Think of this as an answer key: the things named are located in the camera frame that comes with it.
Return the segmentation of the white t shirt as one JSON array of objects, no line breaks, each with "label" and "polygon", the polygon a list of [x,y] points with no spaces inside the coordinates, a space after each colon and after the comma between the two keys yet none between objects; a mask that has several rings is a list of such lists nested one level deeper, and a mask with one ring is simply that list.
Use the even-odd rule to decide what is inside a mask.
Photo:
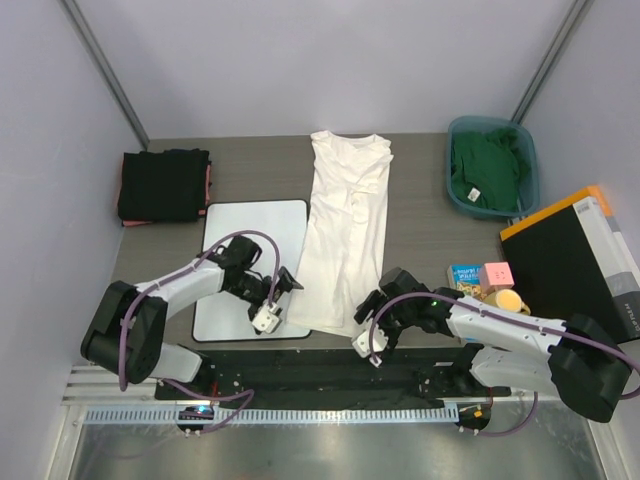
[{"label": "white t shirt", "polygon": [[382,275],[388,181],[394,155],[379,135],[311,135],[315,155],[310,213],[286,320],[352,337],[356,308]]}]

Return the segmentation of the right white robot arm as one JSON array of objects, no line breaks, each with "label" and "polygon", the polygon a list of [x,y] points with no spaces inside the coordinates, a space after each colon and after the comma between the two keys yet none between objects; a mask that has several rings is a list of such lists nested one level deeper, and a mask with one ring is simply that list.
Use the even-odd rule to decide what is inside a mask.
[{"label": "right white robot arm", "polygon": [[508,312],[447,287],[435,290],[394,268],[356,307],[356,352],[379,367],[401,334],[416,327],[463,341],[451,360],[419,373],[426,398],[480,397],[528,390],[554,396],[582,417],[609,422],[638,363],[591,318]]}]

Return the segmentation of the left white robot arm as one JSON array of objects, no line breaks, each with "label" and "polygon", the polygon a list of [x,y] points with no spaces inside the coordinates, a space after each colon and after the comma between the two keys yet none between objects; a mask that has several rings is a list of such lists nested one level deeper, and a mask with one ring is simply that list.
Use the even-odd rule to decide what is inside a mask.
[{"label": "left white robot arm", "polygon": [[199,300],[227,293],[245,302],[258,334],[273,332],[282,321],[280,298],[301,284],[281,264],[270,276],[253,267],[262,249],[256,230],[224,236],[181,269],[156,280],[111,283],[81,342],[81,356],[117,375],[119,387],[148,378],[178,383],[200,399],[215,380],[211,360],[190,348],[165,342],[166,323]]}]

